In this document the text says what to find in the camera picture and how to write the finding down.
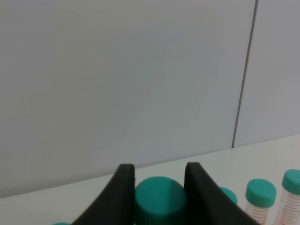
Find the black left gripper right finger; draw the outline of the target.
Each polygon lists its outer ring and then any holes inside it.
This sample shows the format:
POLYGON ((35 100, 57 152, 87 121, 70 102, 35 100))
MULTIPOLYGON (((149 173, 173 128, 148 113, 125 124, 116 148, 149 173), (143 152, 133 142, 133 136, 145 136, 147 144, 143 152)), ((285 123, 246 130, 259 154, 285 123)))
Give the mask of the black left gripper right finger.
POLYGON ((185 169, 187 225, 256 225, 214 182, 198 162, 185 169))

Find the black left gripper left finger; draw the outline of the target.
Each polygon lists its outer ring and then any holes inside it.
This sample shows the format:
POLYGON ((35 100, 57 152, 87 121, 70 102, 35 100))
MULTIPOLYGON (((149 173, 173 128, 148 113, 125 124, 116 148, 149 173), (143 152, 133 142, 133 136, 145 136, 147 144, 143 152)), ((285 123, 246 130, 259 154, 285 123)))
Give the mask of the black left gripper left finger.
POLYGON ((102 192, 72 223, 74 225, 132 225, 135 166, 120 164, 102 192))

